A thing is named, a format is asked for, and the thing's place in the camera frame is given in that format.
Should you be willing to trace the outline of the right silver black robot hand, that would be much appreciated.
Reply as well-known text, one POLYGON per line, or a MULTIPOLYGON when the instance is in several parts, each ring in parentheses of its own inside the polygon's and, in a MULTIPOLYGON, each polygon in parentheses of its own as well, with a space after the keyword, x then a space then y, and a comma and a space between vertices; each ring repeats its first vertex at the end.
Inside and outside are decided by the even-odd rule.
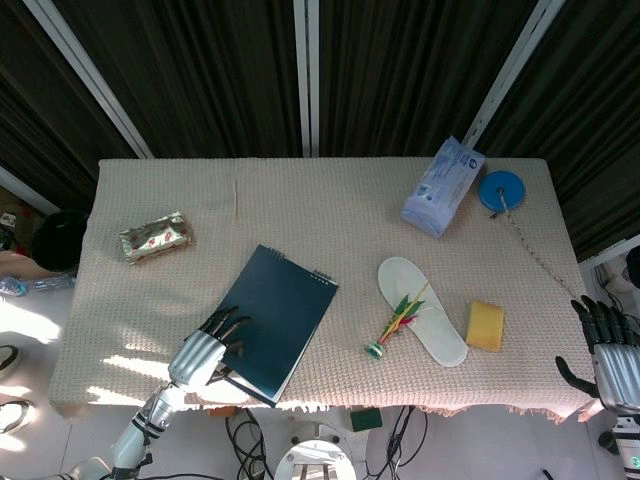
POLYGON ((640 327, 620 311, 583 295, 571 301, 594 370, 592 381, 577 377, 564 358, 555 364, 565 382, 619 416, 640 416, 640 327))

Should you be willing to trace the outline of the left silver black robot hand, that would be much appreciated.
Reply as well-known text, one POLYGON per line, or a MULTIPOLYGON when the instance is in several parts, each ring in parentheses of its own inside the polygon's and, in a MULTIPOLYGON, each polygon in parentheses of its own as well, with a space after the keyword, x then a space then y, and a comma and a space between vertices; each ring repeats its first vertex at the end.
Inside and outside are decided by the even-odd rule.
POLYGON ((212 313, 187 336, 168 366, 170 383, 186 394, 199 393, 205 387, 228 377, 233 369, 225 355, 241 356, 243 341, 229 338, 251 321, 250 316, 237 316, 238 306, 212 313))

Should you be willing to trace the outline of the dark teal spiral notebook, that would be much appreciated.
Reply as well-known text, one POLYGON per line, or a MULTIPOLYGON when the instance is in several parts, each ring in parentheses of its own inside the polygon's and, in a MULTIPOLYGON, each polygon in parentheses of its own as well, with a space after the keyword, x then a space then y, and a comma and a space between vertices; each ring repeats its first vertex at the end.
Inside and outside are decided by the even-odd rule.
POLYGON ((276 406, 337 290, 322 274, 257 246, 220 304, 236 309, 232 320, 249 319, 225 341, 242 343, 239 354, 223 357, 229 382, 276 406))

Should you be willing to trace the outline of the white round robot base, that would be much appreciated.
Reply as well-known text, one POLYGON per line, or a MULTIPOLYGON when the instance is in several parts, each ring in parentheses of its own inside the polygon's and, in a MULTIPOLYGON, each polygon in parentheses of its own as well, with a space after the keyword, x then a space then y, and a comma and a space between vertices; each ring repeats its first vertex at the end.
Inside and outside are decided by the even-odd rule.
POLYGON ((274 480, 357 480, 347 454, 336 444, 319 439, 291 447, 280 460, 274 480))

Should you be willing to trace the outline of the green red snack packet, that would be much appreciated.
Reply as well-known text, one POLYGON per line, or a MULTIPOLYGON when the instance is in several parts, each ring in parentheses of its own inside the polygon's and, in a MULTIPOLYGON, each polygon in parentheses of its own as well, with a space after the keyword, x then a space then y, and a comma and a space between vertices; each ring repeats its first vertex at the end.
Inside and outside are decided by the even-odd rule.
POLYGON ((191 227, 186 217, 176 211, 139 227, 119 233, 124 258, 136 265, 150 257, 165 254, 192 243, 191 227))

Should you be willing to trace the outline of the yellow sponge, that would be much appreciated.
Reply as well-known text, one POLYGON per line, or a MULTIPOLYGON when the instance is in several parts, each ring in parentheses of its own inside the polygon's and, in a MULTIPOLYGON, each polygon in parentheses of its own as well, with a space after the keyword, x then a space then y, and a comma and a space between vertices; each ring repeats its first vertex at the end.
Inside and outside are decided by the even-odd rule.
POLYGON ((501 306, 479 300, 470 304, 466 343, 489 352, 502 346, 505 311, 501 306))

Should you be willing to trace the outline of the braided measuring tape strip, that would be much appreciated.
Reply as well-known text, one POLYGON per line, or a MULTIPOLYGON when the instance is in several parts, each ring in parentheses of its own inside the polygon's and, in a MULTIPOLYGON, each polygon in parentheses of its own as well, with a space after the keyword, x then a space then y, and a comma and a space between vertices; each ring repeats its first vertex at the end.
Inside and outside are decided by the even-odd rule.
POLYGON ((577 293, 566 283, 566 281, 559 276, 553 268, 546 263, 542 257, 533 249, 530 245, 524 232, 522 231, 519 224, 514 219, 511 209, 507 206, 505 191, 503 188, 497 189, 497 194, 501 205, 503 207, 503 213, 506 215, 507 220, 512 228, 512 230, 517 235, 519 242, 522 244, 524 249, 527 251, 529 256, 534 260, 534 262, 561 288, 563 289, 573 300, 578 300, 577 293))

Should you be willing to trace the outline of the beige woven tablecloth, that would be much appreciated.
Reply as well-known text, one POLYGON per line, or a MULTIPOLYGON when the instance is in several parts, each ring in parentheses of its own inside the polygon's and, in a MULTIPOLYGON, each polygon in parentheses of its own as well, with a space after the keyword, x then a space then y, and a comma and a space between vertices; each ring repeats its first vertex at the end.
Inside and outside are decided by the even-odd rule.
MULTIPOLYGON (((529 256, 507 217, 465 196, 440 238, 404 222, 400 209, 424 158, 108 159, 99 164, 70 317, 49 387, 72 417, 88 404, 139 405, 167 380, 184 338, 221 303, 254 249, 265 245, 331 278, 338 291, 280 405, 416 405, 453 415, 505 405, 561 422, 601 407, 559 375, 593 369, 571 297, 529 256), (180 211, 192 243, 136 265, 119 233, 180 211), (365 346, 390 317, 377 282, 381 262, 411 260, 454 327, 474 300, 505 311, 499 352, 471 350, 458 366, 435 362, 410 331, 382 359, 365 346)), ((489 159, 524 182, 512 214, 533 249, 578 294, 584 290, 545 161, 489 159)))

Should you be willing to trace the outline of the black round bin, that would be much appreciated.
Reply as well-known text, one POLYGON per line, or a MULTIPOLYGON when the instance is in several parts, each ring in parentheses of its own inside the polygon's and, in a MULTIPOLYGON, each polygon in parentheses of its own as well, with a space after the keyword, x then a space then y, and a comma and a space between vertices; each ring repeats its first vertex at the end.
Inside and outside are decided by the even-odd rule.
POLYGON ((31 255, 35 263, 51 272, 77 269, 89 214, 62 210, 49 215, 34 233, 31 255))

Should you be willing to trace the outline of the clear plastic water bottle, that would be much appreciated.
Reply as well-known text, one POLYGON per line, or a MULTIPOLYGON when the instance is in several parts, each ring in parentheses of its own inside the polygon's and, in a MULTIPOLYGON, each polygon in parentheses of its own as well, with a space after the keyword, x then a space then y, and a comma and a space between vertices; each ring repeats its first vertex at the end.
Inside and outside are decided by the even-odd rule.
POLYGON ((26 296, 31 292, 73 287, 76 280, 71 276, 57 276, 37 280, 22 280, 14 277, 0 279, 0 295, 26 296))

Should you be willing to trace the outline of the white disposable slipper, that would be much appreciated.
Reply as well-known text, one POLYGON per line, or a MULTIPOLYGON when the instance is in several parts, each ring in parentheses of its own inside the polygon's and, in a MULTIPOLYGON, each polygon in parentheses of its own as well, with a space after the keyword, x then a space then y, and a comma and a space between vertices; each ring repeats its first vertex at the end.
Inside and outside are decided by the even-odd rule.
POLYGON ((431 283, 414 263, 398 256, 387 258, 379 266, 378 284, 382 296, 394 310, 404 299, 406 306, 401 312, 412 301, 420 303, 414 313, 407 312, 406 326, 439 365, 456 367, 466 359, 466 344, 453 327, 431 283))

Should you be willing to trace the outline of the colourful feather shuttlecock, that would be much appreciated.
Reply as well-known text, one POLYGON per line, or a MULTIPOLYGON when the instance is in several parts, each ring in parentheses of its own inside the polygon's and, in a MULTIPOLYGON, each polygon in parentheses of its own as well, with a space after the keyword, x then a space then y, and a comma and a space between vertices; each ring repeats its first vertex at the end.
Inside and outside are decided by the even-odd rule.
POLYGON ((385 344, 396 334, 403 326, 409 325, 417 318, 417 313, 423 306, 425 301, 422 296, 426 293, 429 282, 426 282, 422 288, 411 297, 406 294, 393 309, 392 317, 387 322, 378 339, 365 348, 366 353, 373 359, 380 360, 385 353, 385 344))

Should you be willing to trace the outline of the blue round tape measure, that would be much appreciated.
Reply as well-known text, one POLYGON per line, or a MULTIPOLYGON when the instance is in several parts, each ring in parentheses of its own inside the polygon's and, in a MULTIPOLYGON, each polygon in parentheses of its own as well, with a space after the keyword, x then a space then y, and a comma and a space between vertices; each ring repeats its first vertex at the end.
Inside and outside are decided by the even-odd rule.
POLYGON ((521 178, 511 171, 495 171, 483 177, 478 196, 493 212, 506 212, 518 207, 525 198, 526 188, 521 178))

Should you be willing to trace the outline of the blue tissue pack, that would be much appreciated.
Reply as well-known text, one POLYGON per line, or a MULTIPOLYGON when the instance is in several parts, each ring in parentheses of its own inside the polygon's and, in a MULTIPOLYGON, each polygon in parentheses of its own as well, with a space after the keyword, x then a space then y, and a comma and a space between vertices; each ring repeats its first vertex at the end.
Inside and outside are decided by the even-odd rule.
POLYGON ((434 238, 441 237, 484 162, 482 154, 450 136, 405 200, 401 219, 434 238))

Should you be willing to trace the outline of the white window frame post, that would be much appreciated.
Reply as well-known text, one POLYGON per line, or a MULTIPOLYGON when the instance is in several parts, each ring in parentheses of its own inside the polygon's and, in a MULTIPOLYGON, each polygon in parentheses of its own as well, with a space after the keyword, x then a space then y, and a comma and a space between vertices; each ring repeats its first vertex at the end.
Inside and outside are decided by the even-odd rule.
POLYGON ((152 159, 143 135, 52 0, 22 0, 134 154, 152 159))
POLYGON ((520 76, 529 59, 564 7, 566 0, 537 0, 511 51, 463 138, 463 144, 474 148, 520 76))
POLYGON ((300 131, 305 158, 320 156, 320 0, 292 0, 300 131))

